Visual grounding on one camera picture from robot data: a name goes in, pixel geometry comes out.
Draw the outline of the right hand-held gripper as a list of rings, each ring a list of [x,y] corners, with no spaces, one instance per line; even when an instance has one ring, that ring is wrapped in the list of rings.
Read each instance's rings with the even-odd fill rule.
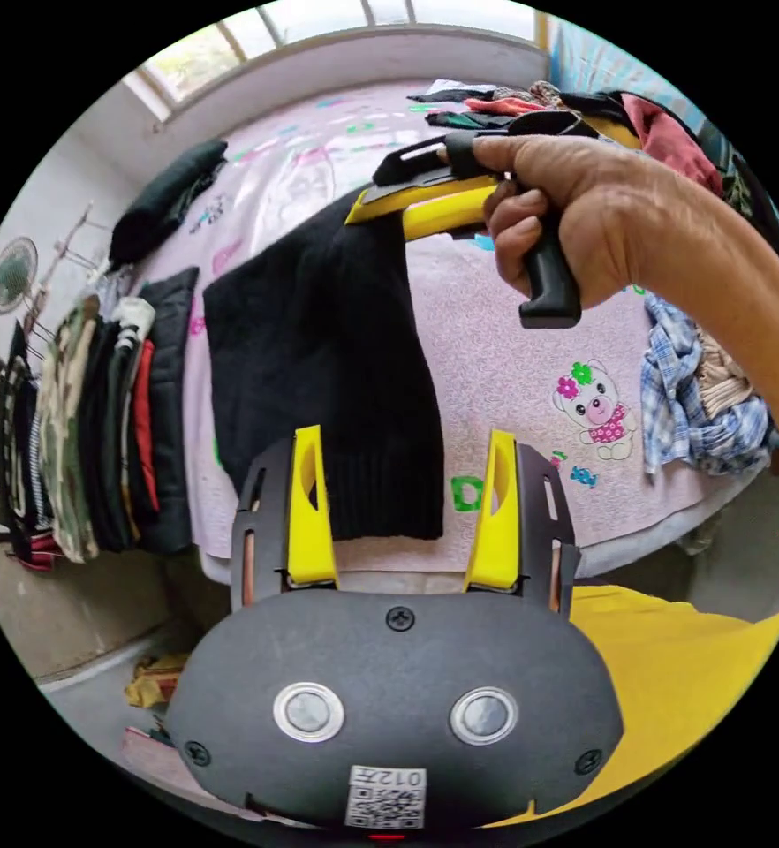
[[[385,156],[346,217],[346,225],[402,212],[405,241],[435,235],[473,239],[486,229],[483,207],[495,187],[515,181],[510,173],[484,168],[473,143],[484,137],[584,137],[602,134],[571,112],[530,112],[485,130],[454,130]],[[542,232],[523,263],[529,297],[518,316],[524,329],[571,329],[582,315],[579,288],[559,241],[560,212],[551,207]]]

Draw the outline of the person's right hand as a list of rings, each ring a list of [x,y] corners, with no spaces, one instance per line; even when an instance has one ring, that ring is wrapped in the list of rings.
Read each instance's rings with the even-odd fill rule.
[[[477,162],[509,175],[483,205],[502,280],[531,292],[524,258],[553,232],[577,281],[581,305],[599,306],[637,268],[629,229],[651,183],[648,159],[581,137],[482,137]]]

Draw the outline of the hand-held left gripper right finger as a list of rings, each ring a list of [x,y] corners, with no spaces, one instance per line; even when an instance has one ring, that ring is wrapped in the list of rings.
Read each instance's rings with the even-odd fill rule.
[[[519,573],[519,494],[515,437],[494,429],[463,590],[511,592]]]

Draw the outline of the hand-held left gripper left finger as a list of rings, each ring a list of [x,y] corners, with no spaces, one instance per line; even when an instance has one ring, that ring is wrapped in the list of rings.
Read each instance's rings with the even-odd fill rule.
[[[318,425],[300,428],[294,436],[286,570],[297,587],[337,586]]]

